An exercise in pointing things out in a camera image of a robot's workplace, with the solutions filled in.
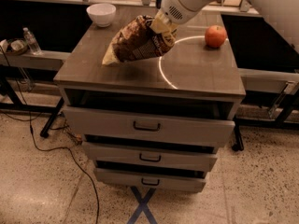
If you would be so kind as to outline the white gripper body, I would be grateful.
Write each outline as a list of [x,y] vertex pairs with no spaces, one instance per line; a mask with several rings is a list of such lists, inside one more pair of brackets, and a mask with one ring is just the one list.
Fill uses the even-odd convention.
[[196,16],[210,2],[217,0],[162,0],[159,16],[165,24],[181,25]]

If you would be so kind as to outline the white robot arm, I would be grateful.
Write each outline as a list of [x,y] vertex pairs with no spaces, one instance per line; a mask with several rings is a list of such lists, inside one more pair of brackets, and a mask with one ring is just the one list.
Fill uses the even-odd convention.
[[[161,11],[175,24],[192,19],[216,0],[162,0]],[[284,40],[299,52],[299,0],[246,0]]]

